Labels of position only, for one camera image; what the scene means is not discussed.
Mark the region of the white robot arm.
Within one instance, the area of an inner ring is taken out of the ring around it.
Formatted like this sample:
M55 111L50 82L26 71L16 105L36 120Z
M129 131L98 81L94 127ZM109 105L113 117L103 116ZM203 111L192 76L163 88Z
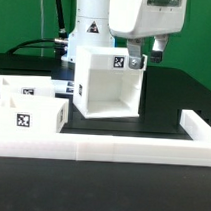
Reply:
M162 61L168 36L183 28L187 0L77 0L76 25L62 59L76 61L81 45L112 47L117 37L127 41L130 67L142 64L144 39L152 37L150 60Z

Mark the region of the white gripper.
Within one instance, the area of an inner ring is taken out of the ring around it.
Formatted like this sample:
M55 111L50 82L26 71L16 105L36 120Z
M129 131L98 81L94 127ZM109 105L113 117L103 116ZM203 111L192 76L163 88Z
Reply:
M182 30L186 6L187 0L110 0L110 31L115 37L129 39L127 50L131 69L143 66L142 37L155 36L150 61L162 61L168 44L167 34Z

